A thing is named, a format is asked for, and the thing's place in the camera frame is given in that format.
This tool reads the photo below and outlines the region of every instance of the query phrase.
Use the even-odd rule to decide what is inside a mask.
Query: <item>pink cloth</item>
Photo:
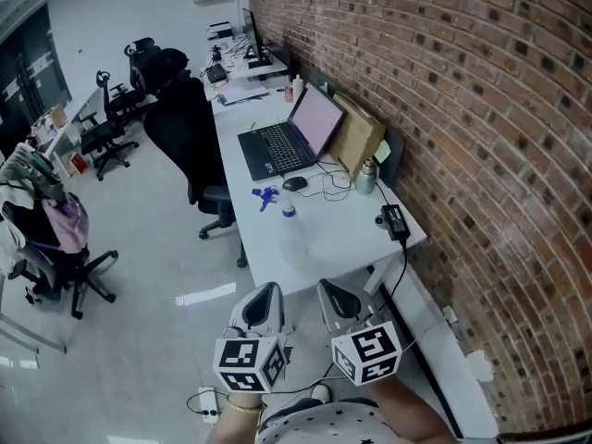
[[[78,197],[71,192],[65,197],[64,203],[54,205],[55,201],[42,199],[41,204],[59,240],[60,250],[79,253],[88,243],[89,217]]]

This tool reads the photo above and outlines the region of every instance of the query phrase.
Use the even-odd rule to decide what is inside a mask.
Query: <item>black laptop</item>
[[[239,135],[253,181],[312,166],[345,112],[308,83],[288,120]]]

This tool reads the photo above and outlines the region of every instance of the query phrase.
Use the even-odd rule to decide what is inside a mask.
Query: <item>brick wall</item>
[[[592,418],[592,0],[251,0],[407,141],[415,271],[485,350],[502,432]]]

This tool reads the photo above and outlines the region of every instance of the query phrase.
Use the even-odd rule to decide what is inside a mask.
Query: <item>monitor stand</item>
[[[249,46],[247,51],[245,52],[243,59],[257,59],[257,56],[254,54],[253,47]],[[256,61],[249,62],[249,69],[260,68],[261,66],[271,66],[271,61],[267,59],[264,55],[261,56],[261,59],[257,59]]]

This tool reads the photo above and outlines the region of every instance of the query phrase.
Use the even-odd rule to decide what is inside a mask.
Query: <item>computer mouse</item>
[[[303,178],[302,176],[297,176],[296,178],[290,178],[290,179],[286,179],[284,181],[284,183],[281,185],[282,189],[285,189],[286,191],[299,191],[300,189],[304,189],[306,186],[308,186],[308,181],[306,180],[306,178]]]

